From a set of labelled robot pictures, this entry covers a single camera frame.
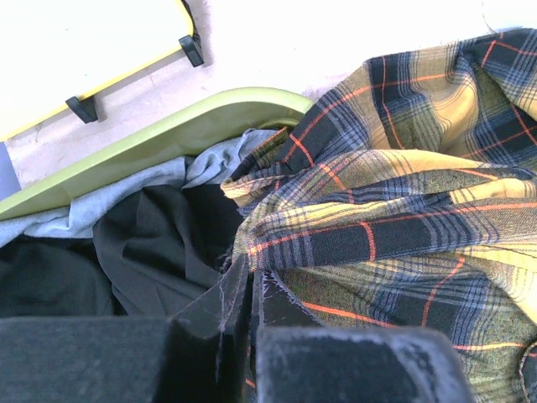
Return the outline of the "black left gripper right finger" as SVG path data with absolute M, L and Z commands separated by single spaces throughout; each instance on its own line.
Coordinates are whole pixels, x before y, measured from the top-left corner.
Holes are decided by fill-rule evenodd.
M 269 270 L 253 276 L 253 371 L 260 402 L 472 402 L 440 333 L 322 324 Z

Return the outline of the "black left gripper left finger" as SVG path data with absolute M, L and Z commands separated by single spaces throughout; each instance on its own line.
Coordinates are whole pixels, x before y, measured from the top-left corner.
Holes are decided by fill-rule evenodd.
M 252 276 L 238 259 L 172 317 L 1 323 L 4 402 L 239 402 Z

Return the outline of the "yellow plaid flannel shirt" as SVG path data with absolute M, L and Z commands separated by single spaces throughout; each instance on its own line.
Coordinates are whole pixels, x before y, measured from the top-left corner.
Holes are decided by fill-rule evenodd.
M 323 322 L 434 329 L 476 401 L 535 401 L 534 29 L 365 61 L 222 190 Z

